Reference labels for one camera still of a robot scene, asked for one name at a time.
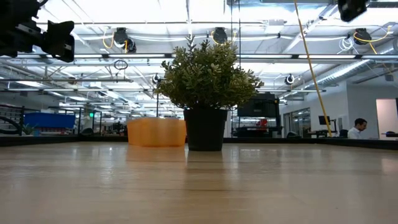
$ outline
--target person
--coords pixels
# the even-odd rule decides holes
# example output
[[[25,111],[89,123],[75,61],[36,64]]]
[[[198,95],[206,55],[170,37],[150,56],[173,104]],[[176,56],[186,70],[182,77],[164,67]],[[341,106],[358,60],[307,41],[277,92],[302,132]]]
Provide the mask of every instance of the person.
[[[355,120],[355,127],[348,131],[349,139],[362,139],[361,132],[366,129],[368,122],[365,119],[358,118]]]

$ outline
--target ceiling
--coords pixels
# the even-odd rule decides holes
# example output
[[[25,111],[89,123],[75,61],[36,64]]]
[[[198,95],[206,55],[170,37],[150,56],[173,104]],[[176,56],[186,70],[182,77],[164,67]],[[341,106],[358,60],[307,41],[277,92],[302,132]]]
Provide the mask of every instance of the ceiling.
[[[97,84],[92,81],[79,82],[76,85],[67,82],[47,83],[52,88],[91,88],[90,86],[137,90],[153,88],[152,77],[155,74],[160,76],[164,74],[160,63],[172,58],[125,58],[129,66],[121,72],[113,66],[118,58],[90,58],[91,54],[124,53],[123,49],[115,45],[107,48],[103,43],[111,45],[112,33],[118,27],[127,28],[128,35],[137,45],[137,54],[170,54],[176,46],[186,46],[185,37],[189,34],[196,36],[196,42],[205,39],[212,41],[211,33],[215,27],[224,27],[228,38],[234,37],[233,41],[238,46],[237,54],[305,54],[303,42],[299,38],[300,27],[293,1],[283,1],[288,3],[280,4],[273,3],[275,1],[261,2],[264,1],[234,0],[231,4],[231,1],[223,0],[49,0],[39,11],[37,24],[42,30],[46,30],[47,20],[53,22],[73,20],[75,62],[67,65],[51,57],[42,59],[36,56],[37,58],[27,59],[24,58],[25,55],[20,55],[19,58],[2,57],[0,63],[8,63],[4,69],[13,66],[23,67],[27,71],[0,73],[0,77],[45,77],[58,80],[75,77],[100,82]],[[350,40],[346,40],[345,44],[350,45],[350,48],[344,49],[342,41],[348,34],[352,35],[355,28],[366,28],[373,39],[380,39],[389,31],[385,39],[374,43],[377,49],[395,38],[398,31],[395,16],[398,9],[394,7],[371,7],[362,16],[346,23],[340,20],[336,6],[329,5],[328,0],[298,2],[298,11],[307,33],[305,37],[310,54],[368,54],[371,50],[369,44],[350,45],[347,44]],[[43,52],[36,49],[35,54]],[[314,72],[320,75],[344,63],[351,61],[314,60]],[[296,79],[299,84],[311,81],[306,59],[242,60],[241,66],[253,70],[266,84],[265,89],[289,88],[284,83],[284,78],[288,74],[300,77]],[[123,78],[132,82],[121,82],[120,79]],[[20,83],[13,83],[13,86],[14,88],[32,87]],[[59,94],[64,98],[72,93]],[[112,98],[108,100],[110,103],[121,103],[121,99],[130,104],[138,103],[142,109],[141,114],[150,112],[144,110],[145,106],[142,108],[143,103],[153,103],[156,98],[151,92],[120,91],[114,94],[116,96],[103,98],[93,91],[84,93],[84,96],[89,102],[100,103]],[[160,98],[167,102],[165,97],[160,96]],[[69,101],[82,103],[73,99]],[[181,114],[174,109],[170,105],[165,110]]]

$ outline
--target white shirt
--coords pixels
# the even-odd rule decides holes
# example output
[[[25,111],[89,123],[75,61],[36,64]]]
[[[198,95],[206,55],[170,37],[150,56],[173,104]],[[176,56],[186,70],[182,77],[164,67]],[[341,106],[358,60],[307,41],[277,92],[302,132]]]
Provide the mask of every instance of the white shirt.
[[[361,137],[361,131],[356,129],[355,127],[351,128],[348,131],[348,138],[349,139],[362,139]]]

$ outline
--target computer monitor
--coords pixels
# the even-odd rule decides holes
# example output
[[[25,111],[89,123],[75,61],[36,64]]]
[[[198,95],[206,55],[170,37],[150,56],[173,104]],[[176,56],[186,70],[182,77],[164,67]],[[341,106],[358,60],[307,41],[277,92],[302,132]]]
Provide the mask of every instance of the computer monitor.
[[[326,125],[325,116],[319,116],[319,124]]]

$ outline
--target table surface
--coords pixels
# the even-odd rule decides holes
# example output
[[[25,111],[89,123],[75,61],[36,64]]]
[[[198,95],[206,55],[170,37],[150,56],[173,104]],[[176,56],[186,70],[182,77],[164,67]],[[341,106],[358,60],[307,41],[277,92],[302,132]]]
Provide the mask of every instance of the table surface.
[[[398,152],[73,142],[0,150],[1,223],[394,223]]]

